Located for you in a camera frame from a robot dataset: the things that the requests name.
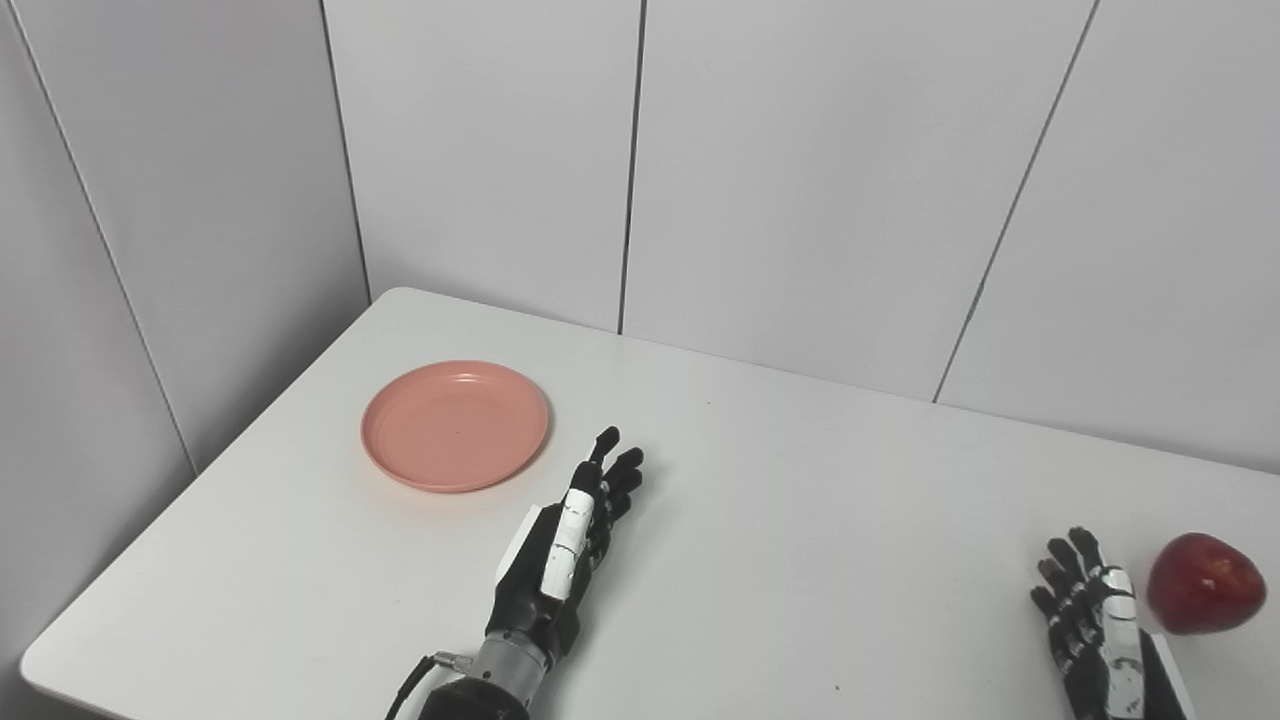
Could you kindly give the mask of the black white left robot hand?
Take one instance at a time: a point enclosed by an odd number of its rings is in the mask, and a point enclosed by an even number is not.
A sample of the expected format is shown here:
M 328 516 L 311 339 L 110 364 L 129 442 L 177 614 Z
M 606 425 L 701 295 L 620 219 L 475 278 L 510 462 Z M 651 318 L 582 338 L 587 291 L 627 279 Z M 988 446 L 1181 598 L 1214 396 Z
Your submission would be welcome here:
M 620 442 L 605 428 L 580 462 L 559 501 L 535 506 L 521 525 L 495 584 L 488 635 L 526 641 L 544 669 L 563 660 L 581 632 L 579 607 L 593 573 L 609 552 L 614 524 L 643 483 L 639 447 L 609 459 Z

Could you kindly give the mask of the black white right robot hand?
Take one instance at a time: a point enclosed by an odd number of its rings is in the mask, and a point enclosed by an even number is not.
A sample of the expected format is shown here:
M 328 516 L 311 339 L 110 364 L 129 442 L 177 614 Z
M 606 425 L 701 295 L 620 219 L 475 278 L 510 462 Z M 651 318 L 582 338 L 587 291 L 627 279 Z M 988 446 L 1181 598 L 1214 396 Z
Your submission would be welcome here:
M 1029 596 L 1074 719 L 1194 719 L 1167 641 L 1140 626 L 1128 573 L 1084 527 L 1046 543 Z

